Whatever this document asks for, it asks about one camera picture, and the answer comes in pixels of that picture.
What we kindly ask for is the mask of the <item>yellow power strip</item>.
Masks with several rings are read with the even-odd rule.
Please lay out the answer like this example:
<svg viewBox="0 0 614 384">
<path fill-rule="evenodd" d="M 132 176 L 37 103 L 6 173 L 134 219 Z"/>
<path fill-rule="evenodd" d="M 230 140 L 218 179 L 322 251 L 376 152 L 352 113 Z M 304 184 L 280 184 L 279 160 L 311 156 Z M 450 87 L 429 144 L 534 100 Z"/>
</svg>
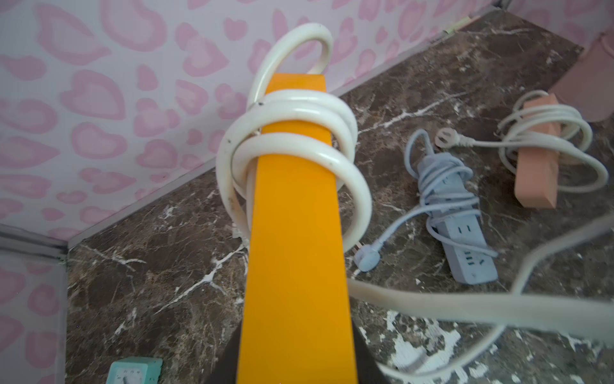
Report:
<svg viewBox="0 0 614 384">
<path fill-rule="evenodd" d="M 257 163 L 237 380 L 358 380 L 336 179 L 302 158 Z"/>
</svg>

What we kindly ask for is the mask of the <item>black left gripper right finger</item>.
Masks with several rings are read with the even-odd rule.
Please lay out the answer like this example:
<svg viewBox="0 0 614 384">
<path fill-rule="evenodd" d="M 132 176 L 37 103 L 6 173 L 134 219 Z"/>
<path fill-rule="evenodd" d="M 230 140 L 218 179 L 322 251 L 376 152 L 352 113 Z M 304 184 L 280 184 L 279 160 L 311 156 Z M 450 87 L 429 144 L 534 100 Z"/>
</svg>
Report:
<svg viewBox="0 0 614 384">
<path fill-rule="evenodd" d="M 373 354 L 369 351 L 366 340 L 355 323 L 353 327 L 354 353 L 359 384 L 389 384 L 387 377 L 378 367 Z"/>
</svg>

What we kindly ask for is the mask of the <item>pink power strip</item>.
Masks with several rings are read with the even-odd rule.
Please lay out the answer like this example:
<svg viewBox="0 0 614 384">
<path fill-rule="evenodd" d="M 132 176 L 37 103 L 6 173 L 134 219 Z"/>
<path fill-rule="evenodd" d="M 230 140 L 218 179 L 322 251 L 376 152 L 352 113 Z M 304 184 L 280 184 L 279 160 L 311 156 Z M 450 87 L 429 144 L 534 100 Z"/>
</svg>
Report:
<svg viewBox="0 0 614 384">
<path fill-rule="evenodd" d="M 523 109 L 529 107 L 556 106 L 555 95 L 542 92 L 522 102 Z M 561 136 L 560 123 L 541 123 L 529 131 Z M 526 147 L 518 151 L 515 189 L 516 199 L 525 208 L 555 209 L 558 196 L 559 154 L 553 150 Z"/>
</svg>

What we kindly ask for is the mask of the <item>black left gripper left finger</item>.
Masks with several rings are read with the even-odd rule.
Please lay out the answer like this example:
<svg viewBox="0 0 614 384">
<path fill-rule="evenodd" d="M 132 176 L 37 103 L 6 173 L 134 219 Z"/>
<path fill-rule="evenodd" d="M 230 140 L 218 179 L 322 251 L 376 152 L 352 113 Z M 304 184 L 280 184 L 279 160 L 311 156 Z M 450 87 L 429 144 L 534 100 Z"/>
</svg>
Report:
<svg viewBox="0 0 614 384">
<path fill-rule="evenodd" d="M 238 323 L 221 358 L 210 373 L 206 384 L 235 384 L 238 374 L 238 359 L 242 323 Z"/>
</svg>

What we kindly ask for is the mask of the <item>light blue power strip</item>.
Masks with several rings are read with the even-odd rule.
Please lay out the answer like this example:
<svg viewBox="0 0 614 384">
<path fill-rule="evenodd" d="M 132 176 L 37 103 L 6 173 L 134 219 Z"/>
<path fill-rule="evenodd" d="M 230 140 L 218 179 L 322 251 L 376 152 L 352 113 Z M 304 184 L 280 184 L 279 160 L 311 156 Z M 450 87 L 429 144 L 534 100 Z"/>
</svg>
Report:
<svg viewBox="0 0 614 384">
<path fill-rule="evenodd" d="M 498 279 L 491 249 L 481 229 L 479 198 L 465 188 L 473 171 L 458 158 L 427 155 L 417 166 L 420 205 L 427 207 L 427 230 L 443 246 L 454 279 L 478 285 Z"/>
</svg>

